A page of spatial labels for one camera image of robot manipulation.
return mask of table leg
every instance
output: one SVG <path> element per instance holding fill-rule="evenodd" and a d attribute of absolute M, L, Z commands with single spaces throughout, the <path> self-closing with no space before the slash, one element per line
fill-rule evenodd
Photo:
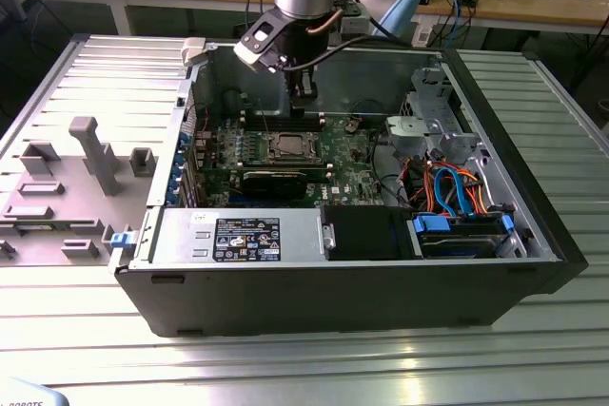
<path fill-rule="evenodd" d="M 127 14 L 127 4 L 124 0 L 112 0 L 108 4 L 112 11 L 112 17 L 114 18 L 114 25 L 116 26 L 116 32 L 119 35 L 134 35 L 133 26 L 129 21 Z"/>
<path fill-rule="evenodd" d="M 426 48 L 431 38 L 431 32 L 436 24 L 438 24 L 440 16 L 435 14 L 423 14 L 415 17 L 417 28 L 412 37 L 413 48 Z"/>

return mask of power supply label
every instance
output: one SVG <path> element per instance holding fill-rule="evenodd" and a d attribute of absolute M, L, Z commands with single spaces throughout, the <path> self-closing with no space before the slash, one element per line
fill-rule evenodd
<path fill-rule="evenodd" d="M 215 261 L 280 261 L 279 218 L 219 219 Z"/>

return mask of blue latch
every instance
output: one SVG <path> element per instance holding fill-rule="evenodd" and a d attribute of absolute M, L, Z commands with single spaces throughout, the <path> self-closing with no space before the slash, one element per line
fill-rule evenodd
<path fill-rule="evenodd" d="M 510 218 L 507 214 L 501 216 L 501 221 L 503 222 L 505 230 L 507 230 L 509 233 L 514 231 L 514 221 L 512 221 L 512 218 Z"/>
<path fill-rule="evenodd" d="M 415 231 L 421 232 L 450 232 L 450 223 L 445 216 L 423 215 L 414 221 Z"/>
<path fill-rule="evenodd" d="M 177 165 L 184 165 L 185 161 L 186 159 L 182 154 L 176 154 L 175 156 L 173 156 L 173 162 Z"/>
<path fill-rule="evenodd" d="M 117 232 L 110 238 L 110 246 L 115 248 L 135 247 L 138 232 Z"/>
<path fill-rule="evenodd" d="M 188 135 L 187 133 L 184 133 L 184 132 L 180 132 L 180 135 L 178 136 L 178 143 L 179 143 L 180 147 L 184 147 L 184 145 L 189 145 L 190 140 L 191 140 L 190 135 Z"/>

